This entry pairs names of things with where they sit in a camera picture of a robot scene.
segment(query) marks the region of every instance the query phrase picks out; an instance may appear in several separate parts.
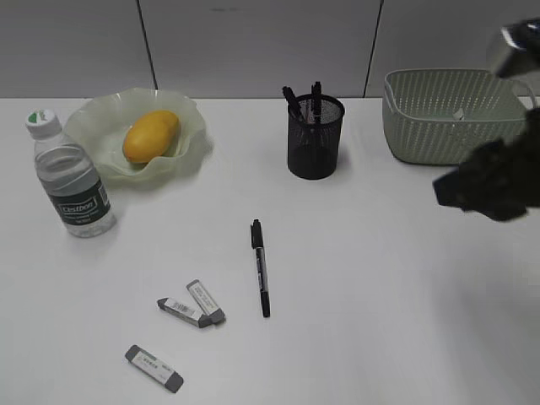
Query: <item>pen holder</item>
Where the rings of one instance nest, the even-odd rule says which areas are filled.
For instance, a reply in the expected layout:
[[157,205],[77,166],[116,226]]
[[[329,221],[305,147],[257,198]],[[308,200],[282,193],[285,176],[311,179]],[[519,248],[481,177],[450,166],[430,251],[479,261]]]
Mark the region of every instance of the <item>pen holder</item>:
[[305,121],[291,110],[287,133],[287,166],[296,176],[307,180],[324,179],[336,169],[339,137],[345,107],[328,95],[321,97],[321,117],[313,115],[311,94],[297,97]]

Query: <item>basket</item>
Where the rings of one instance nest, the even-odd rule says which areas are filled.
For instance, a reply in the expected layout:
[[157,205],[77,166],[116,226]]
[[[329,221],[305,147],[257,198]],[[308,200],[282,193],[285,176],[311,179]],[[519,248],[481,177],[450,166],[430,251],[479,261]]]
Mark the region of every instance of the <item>basket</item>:
[[393,155],[422,165],[461,163],[477,146],[514,139],[525,128],[525,106],[514,94],[523,87],[486,70],[414,69],[388,73],[382,116]]

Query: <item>white wall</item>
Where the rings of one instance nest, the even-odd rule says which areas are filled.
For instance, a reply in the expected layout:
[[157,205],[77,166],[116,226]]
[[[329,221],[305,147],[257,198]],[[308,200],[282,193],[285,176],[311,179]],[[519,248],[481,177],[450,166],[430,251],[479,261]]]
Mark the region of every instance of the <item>white wall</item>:
[[0,97],[152,87],[135,0],[2,0]]
[[[154,87],[136,0],[0,1],[0,97]],[[363,93],[380,0],[140,1],[161,89],[281,97],[321,80]],[[484,68],[491,35],[534,16],[538,0],[385,0],[366,95],[396,69]]]
[[382,96],[385,75],[397,69],[486,68],[491,35],[538,16],[538,0],[385,0],[366,95]]
[[379,0],[142,0],[158,86],[193,97],[280,97],[321,80],[362,94]]

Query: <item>white bottle cap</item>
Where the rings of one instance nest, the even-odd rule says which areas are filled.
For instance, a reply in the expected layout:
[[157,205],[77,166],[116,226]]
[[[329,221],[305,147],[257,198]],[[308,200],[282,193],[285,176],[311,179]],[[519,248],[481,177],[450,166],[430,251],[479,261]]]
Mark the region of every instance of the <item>white bottle cap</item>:
[[38,110],[26,117],[26,128],[33,139],[40,140],[57,135],[62,124],[51,110]]

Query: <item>mango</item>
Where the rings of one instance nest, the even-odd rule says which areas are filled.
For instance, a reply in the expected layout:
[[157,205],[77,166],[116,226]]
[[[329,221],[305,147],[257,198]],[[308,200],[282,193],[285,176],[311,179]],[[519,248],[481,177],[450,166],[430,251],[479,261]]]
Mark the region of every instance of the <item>mango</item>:
[[162,155],[180,131],[175,113],[157,110],[141,116],[127,132],[123,151],[132,163],[148,163]]

